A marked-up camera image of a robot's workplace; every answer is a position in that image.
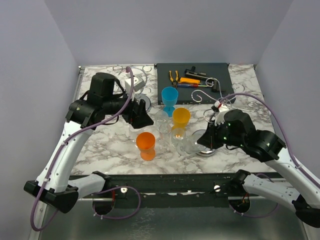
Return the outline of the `scroll arm chrome glass rack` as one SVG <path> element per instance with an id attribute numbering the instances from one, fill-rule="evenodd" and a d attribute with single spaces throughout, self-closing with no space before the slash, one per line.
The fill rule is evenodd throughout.
<path id="1" fill-rule="evenodd" d="M 191 93 L 192 101 L 195 103 L 198 103 L 198 104 L 204 104 L 205 102 L 203 100 L 202 95 L 204 95 L 207 98 L 209 98 L 210 100 L 212 100 L 213 101 L 212 104 L 214 104 L 216 101 L 222 100 L 224 98 L 223 91 L 221 90 L 221 83 L 218 79 L 213 78 L 213 77 L 207 78 L 205 81 L 205 85 L 203 85 L 203 87 L 208 87 L 211 90 L 213 89 L 214 86 L 216 86 L 216 88 L 217 88 L 217 93 L 218 93 L 217 97 L 213 97 L 213 96 L 209 95 L 208 93 L 204 92 L 201 89 L 201 86 L 198 85 L 198 87 L 195 88 Z M 231 87 L 235 93 L 240 88 L 242 88 L 242 90 L 239 90 L 238 93 L 245 93 L 246 92 L 246 86 L 241 82 L 233 82 L 231 84 Z M 263 112 L 269 113 L 269 111 L 267 110 L 267 108 L 265 106 L 263 106 L 261 103 L 253 102 L 253 101 L 248 102 L 246 104 L 245 108 L 240 108 L 239 106 L 236 106 L 234 102 L 232 102 L 233 100 L 236 101 L 236 98 L 237 98 L 236 96 L 227 97 L 227 99 L 224 100 L 223 104 L 226 105 L 226 107 L 229 110 L 238 109 L 238 110 L 241 110 L 241 111 L 247 112 L 247 113 L 255 113 L 257 117 L 259 115 L 262 115 Z"/>

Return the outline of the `ribbed clear wine glass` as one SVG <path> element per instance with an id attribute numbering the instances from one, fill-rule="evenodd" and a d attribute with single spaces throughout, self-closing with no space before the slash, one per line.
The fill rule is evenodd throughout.
<path id="1" fill-rule="evenodd" d="M 205 146 L 197 143 L 197 138 L 192 136 L 189 136 L 185 138 L 183 141 L 179 142 L 176 146 L 177 152 L 183 156 L 183 155 L 193 155 L 197 154 L 199 152 L 202 152 L 206 149 Z"/>

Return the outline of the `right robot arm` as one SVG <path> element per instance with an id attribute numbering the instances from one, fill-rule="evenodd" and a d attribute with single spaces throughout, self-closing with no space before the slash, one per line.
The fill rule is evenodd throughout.
<path id="1" fill-rule="evenodd" d="M 216 150 L 223 146 L 234 146 L 250 157 L 273 168 L 292 187 L 278 185 L 259 178 L 245 170 L 238 170 L 230 181 L 230 191 L 241 196 L 245 192 L 262 196 L 287 207 L 305 224 L 320 226 L 319 179 L 307 179 L 303 170 L 295 165 L 288 147 L 277 135 L 268 130 L 257 130 L 247 113 L 239 109 L 222 114 L 223 121 L 207 125 L 197 143 Z"/>

